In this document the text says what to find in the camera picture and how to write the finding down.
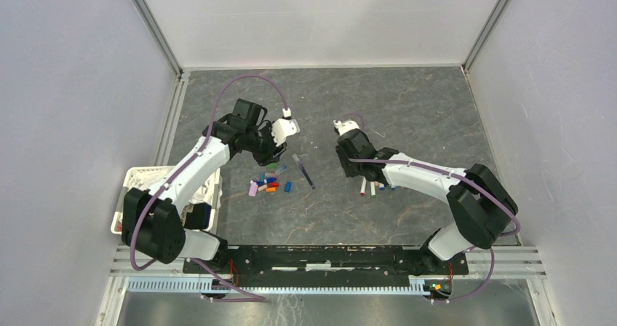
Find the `clear blue pen cap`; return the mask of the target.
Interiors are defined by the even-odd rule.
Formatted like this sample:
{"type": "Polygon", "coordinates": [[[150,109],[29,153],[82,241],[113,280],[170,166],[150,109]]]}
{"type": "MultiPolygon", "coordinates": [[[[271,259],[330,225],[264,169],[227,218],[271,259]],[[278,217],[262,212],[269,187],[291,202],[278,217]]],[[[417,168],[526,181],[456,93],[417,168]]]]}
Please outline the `clear blue pen cap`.
{"type": "Polygon", "coordinates": [[[286,169],[287,169],[287,166],[286,166],[286,165],[283,165],[283,166],[279,167],[279,168],[275,171],[275,173],[276,173],[277,175],[280,175],[280,174],[281,174],[281,173],[283,173],[286,169]]]}

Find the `purple grey marker pen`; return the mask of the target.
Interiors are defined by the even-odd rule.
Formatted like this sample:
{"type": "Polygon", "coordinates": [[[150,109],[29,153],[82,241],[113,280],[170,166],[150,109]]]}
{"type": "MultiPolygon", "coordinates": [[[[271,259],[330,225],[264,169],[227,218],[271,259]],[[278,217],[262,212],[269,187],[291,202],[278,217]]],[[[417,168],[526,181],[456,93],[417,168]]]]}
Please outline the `purple grey marker pen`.
{"type": "Polygon", "coordinates": [[[309,174],[308,174],[305,166],[303,165],[302,161],[300,160],[300,157],[297,154],[293,154],[292,158],[293,158],[294,162],[297,164],[297,166],[299,167],[299,169],[302,172],[302,174],[305,177],[305,179],[307,180],[307,182],[310,185],[311,189],[315,190],[316,186],[315,186],[313,180],[311,179],[311,177],[309,176],[309,174]]]}

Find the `green cap marker pen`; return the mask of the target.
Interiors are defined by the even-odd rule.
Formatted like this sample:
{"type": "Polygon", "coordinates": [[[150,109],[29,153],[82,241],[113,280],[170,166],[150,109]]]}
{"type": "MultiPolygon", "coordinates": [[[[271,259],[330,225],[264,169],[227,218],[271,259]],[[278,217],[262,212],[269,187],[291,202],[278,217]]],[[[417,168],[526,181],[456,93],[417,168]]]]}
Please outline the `green cap marker pen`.
{"type": "Polygon", "coordinates": [[[370,182],[370,194],[372,198],[376,198],[375,182],[370,182]]]}

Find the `red cap marker pen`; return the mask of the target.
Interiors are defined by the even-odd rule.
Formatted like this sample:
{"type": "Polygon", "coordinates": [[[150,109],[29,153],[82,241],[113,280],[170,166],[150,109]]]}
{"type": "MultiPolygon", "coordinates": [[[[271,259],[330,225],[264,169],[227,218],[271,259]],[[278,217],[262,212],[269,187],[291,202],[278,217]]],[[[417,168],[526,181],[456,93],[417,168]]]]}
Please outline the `red cap marker pen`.
{"type": "Polygon", "coordinates": [[[362,177],[362,179],[361,179],[361,186],[360,186],[360,190],[359,190],[359,194],[361,196],[365,195],[366,187],[367,187],[367,180],[366,180],[366,178],[362,177]]]}

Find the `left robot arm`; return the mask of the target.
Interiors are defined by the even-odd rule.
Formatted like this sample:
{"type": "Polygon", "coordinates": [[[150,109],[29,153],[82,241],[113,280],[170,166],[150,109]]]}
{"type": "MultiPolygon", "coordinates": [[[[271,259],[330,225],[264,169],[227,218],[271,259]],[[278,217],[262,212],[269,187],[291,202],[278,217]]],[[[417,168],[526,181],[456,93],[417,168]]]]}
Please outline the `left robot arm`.
{"type": "Polygon", "coordinates": [[[127,191],[121,239],[130,248],[135,270],[142,270],[136,253],[164,264],[176,258],[200,258],[203,267],[215,274],[227,267],[224,239],[207,232],[206,220],[187,228],[181,215],[205,181],[237,154],[250,152],[260,166],[279,161],[286,139],[300,128],[288,106],[274,122],[265,118],[267,112],[257,103],[238,99],[233,111],[210,122],[197,144],[161,180],[145,190],[127,191]]]}

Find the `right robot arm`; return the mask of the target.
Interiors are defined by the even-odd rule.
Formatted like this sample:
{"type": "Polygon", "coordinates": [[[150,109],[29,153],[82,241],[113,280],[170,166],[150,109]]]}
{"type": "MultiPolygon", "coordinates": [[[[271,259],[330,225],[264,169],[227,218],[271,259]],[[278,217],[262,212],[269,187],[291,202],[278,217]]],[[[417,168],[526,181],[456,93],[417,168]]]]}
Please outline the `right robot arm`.
{"type": "Polygon", "coordinates": [[[485,165],[439,166],[393,148],[376,149],[358,127],[336,133],[335,151],[347,177],[408,188],[449,206],[453,222],[427,239],[420,254],[421,266],[430,274],[441,272],[465,250],[488,250],[498,238],[520,231],[515,201],[485,165]]]}

